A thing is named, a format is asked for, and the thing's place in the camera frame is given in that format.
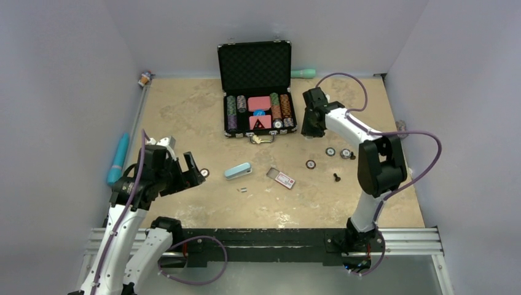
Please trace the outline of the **light blue stapler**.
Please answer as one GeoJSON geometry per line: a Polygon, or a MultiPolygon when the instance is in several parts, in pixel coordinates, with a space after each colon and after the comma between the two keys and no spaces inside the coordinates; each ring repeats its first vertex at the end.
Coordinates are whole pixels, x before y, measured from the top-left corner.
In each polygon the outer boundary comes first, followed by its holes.
{"type": "Polygon", "coordinates": [[[252,172],[252,166],[249,162],[245,162],[229,168],[224,171],[224,178],[226,180],[231,180],[235,178],[239,178],[245,175],[248,175],[252,172]]]}

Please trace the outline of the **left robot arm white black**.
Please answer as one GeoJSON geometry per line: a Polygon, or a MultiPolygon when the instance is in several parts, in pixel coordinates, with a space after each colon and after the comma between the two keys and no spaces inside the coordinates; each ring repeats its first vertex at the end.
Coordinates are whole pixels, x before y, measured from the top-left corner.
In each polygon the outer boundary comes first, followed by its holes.
{"type": "Polygon", "coordinates": [[[183,170],[171,147],[147,144],[140,149],[133,176],[124,173],[112,188],[107,223],[96,258],[76,294],[138,294],[158,266],[161,255],[180,249],[184,240],[180,220],[158,217],[136,252],[140,225],[158,196],[202,184],[205,177],[191,152],[183,154],[183,170]]]}

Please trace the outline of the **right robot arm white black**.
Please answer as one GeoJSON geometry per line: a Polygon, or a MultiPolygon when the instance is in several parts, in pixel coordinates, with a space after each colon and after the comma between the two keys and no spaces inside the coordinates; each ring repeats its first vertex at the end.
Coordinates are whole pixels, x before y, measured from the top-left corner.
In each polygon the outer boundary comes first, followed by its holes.
{"type": "Polygon", "coordinates": [[[407,178],[400,139],[373,131],[343,104],[328,101],[319,87],[304,92],[303,98],[303,136],[319,138],[329,130],[356,148],[357,178],[362,191],[355,212],[347,221],[344,241],[349,248],[360,250],[376,236],[385,197],[397,191],[407,178]]]}

